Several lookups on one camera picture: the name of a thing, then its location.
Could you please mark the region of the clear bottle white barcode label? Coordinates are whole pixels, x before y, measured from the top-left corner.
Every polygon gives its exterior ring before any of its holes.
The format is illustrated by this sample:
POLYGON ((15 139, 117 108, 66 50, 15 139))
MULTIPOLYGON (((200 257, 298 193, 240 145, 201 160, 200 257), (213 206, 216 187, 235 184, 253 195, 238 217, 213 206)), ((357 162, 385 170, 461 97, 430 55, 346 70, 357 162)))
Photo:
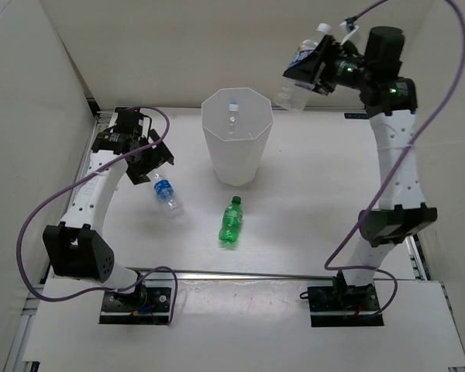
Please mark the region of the clear bottle white barcode label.
POLYGON ((332 27, 320 23, 312 38, 302 41, 294 53, 288 67, 283 73, 279 92, 274 103, 291 112, 302 112, 315 88, 317 47, 325 36, 332 34, 332 27))

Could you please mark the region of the clear bottle blue label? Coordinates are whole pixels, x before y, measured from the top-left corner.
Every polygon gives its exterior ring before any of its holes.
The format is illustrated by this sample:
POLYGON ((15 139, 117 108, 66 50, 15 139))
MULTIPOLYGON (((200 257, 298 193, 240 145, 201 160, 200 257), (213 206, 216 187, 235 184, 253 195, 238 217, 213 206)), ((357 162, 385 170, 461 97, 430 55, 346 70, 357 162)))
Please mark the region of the clear bottle blue label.
POLYGON ((169 180, 159 170, 153 170, 150 179, 163 212, 169 217, 180 215, 184 211, 184 206, 169 180))

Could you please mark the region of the clear unlabelled plastic bottle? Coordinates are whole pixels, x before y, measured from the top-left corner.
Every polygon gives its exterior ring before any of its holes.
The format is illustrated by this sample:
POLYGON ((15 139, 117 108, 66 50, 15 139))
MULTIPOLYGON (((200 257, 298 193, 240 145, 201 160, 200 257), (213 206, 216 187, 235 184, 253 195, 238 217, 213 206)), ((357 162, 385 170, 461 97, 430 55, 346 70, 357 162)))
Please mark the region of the clear unlabelled plastic bottle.
POLYGON ((226 139, 236 138, 236 129, 239 124, 239 105, 235 102, 229 104, 226 120, 226 139))

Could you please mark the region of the green plastic soda bottle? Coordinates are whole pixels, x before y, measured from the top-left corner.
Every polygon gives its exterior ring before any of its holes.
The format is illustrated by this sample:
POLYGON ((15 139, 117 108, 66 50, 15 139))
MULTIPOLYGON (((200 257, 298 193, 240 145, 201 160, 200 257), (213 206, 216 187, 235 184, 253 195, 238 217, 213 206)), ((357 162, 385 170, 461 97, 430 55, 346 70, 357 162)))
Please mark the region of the green plastic soda bottle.
POLYGON ((226 207, 221 229, 219 230, 219 241, 224 244, 236 244, 243 226, 242 199, 233 196, 231 203, 226 207))

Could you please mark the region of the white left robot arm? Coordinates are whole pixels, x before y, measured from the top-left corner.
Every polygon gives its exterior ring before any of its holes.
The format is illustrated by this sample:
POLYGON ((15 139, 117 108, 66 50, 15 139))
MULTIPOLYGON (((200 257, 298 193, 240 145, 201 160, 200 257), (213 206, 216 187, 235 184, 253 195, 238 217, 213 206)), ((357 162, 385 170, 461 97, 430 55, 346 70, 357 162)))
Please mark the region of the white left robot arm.
POLYGON ((120 108, 115 123, 101 131, 91 147, 86 182, 60 222, 43 231, 53 271, 60 277, 99 284, 112 292, 128 309, 146 304, 143 276, 115 261, 102 237, 105 216, 115 189, 126 175, 134 185, 151 183, 155 195, 172 212, 179 203, 171 183, 159 167, 173 164, 174 155, 152 127, 142 106, 120 108))

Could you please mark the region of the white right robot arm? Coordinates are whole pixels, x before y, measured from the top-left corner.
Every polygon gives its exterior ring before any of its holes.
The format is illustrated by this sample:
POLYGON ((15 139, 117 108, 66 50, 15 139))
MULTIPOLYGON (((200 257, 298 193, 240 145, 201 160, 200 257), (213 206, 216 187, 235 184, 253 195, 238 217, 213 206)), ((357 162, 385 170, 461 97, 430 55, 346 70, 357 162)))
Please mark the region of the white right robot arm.
POLYGON ((355 309, 374 287, 374 275, 384 258, 407 236, 437 219, 422 192, 415 150, 418 108, 415 83, 401 77, 403 32, 394 27, 371 29, 364 53, 350 40, 339 43, 325 35, 316 52, 320 59, 316 91, 327 95, 338 85, 357 90, 369 116, 384 190, 369 212, 361 211, 360 237, 344 268, 329 287, 313 288, 310 299, 319 309, 355 309))

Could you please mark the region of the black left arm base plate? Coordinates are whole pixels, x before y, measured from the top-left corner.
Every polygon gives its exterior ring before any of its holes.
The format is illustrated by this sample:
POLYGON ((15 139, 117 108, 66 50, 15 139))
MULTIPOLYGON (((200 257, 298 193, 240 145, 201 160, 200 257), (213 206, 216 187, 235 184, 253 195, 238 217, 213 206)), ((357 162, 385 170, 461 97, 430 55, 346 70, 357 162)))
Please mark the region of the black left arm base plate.
POLYGON ((174 316, 175 284, 144 281, 131 294, 105 292, 98 317, 101 325, 168 326, 174 316))

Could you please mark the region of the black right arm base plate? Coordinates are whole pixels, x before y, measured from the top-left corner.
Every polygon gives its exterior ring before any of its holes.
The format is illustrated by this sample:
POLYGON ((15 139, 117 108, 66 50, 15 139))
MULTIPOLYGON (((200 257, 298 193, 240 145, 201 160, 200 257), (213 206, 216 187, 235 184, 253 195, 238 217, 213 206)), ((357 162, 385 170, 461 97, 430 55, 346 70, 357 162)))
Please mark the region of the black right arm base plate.
POLYGON ((308 302, 312 328, 381 327, 384 320, 375 286, 350 290, 345 284, 309 286, 299 298, 308 302))

